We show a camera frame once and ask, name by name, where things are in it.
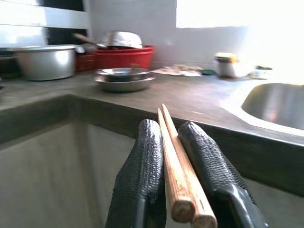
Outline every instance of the stacked plates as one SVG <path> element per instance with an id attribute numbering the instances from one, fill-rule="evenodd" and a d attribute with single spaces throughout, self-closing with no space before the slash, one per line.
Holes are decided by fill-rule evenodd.
<path id="1" fill-rule="evenodd" d="M 146 89 L 155 77 L 142 68 L 112 68 L 97 71 L 95 81 L 109 92 L 133 92 Z"/>

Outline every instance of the stainless steel sink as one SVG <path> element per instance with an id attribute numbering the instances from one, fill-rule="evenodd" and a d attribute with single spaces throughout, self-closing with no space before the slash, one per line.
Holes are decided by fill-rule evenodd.
<path id="1" fill-rule="evenodd" d="M 304 136 L 304 85 L 245 86 L 222 107 L 250 125 Z"/>

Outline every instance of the wooden chopstick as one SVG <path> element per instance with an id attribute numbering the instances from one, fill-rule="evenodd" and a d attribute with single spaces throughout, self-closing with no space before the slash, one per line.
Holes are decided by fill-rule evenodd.
<path id="1" fill-rule="evenodd" d="M 194 228 L 216 228 L 218 227 L 218 224 L 213 210 L 185 152 L 185 149 L 178 138 L 178 133 L 169 111 L 164 104 L 162 104 L 161 109 L 172 140 L 172 144 L 184 172 L 191 198 L 194 201 L 195 215 L 191 222 L 192 226 Z"/>
<path id="2" fill-rule="evenodd" d="M 160 108 L 158 108 L 157 114 L 163 138 L 165 182 L 171 217 L 177 222 L 190 222 L 195 212 L 194 203 Z"/>

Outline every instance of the kitchen counter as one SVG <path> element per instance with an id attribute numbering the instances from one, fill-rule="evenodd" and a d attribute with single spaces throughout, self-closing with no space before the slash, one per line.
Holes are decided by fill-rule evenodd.
<path id="1" fill-rule="evenodd" d="M 304 195 L 304 138 L 251 126 L 221 108 L 238 88 L 257 81 L 157 75 L 147 90 L 115 94 L 101 91 L 93 78 L 84 73 L 47 82 L 3 80 L 0 143 L 67 118 L 134 137 L 138 123 L 156 119 L 164 103 L 177 126 L 197 122 L 242 175 Z"/>

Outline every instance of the red container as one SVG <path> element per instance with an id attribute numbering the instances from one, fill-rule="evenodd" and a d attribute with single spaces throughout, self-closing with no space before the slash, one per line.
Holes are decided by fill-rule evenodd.
<path id="1" fill-rule="evenodd" d="M 147 51 L 154 51 L 154 46 L 146 45 L 143 48 L 130 48 L 130 49 L 119 49 L 119 50 L 112 50 L 112 49 L 104 49 L 98 50 L 98 53 L 138 53 L 138 52 L 147 52 Z"/>
<path id="2" fill-rule="evenodd" d="M 76 55 L 76 72 L 90 71 L 95 69 L 96 55 L 94 53 Z"/>
<path id="3" fill-rule="evenodd" d="M 138 64 L 139 68 L 149 69 L 154 51 L 126 53 L 96 53 L 96 67 L 101 69 L 130 67 Z"/>

